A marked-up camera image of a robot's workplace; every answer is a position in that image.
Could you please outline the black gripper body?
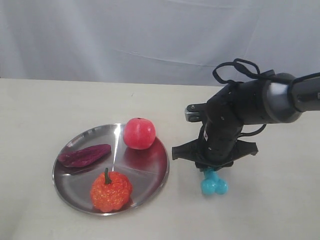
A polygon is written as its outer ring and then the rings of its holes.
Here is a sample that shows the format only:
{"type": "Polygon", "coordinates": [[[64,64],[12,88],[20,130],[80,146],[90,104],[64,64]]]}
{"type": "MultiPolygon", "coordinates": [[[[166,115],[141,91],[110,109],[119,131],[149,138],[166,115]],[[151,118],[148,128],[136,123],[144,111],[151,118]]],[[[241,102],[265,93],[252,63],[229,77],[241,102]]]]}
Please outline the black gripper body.
{"type": "Polygon", "coordinates": [[[239,140],[243,127],[236,120],[216,123],[208,120],[202,125],[197,139],[171,148],[172,159],[194,162],[201,170],[231,167],[234,161],[258,153],[255,142],[239,140]]]}

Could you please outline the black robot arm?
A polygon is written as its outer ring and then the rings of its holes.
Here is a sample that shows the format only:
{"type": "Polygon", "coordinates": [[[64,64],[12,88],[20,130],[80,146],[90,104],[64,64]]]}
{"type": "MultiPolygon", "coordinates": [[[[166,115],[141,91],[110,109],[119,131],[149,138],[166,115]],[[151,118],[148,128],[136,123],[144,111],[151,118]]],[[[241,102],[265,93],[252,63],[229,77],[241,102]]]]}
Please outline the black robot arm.
{"type": "Polygon", "coordinates": [[[245,125],[295,122],[302,113],[320,109],[320,76],[296,78],[267,71],[257,80],[228,83],[207,102],[185,109],[188,122],[201,122],[198,138],[171,149],[172,158],[195,163],[198,169],[220,170],[256,155],[254,142],[243,141],[245,125]]]}

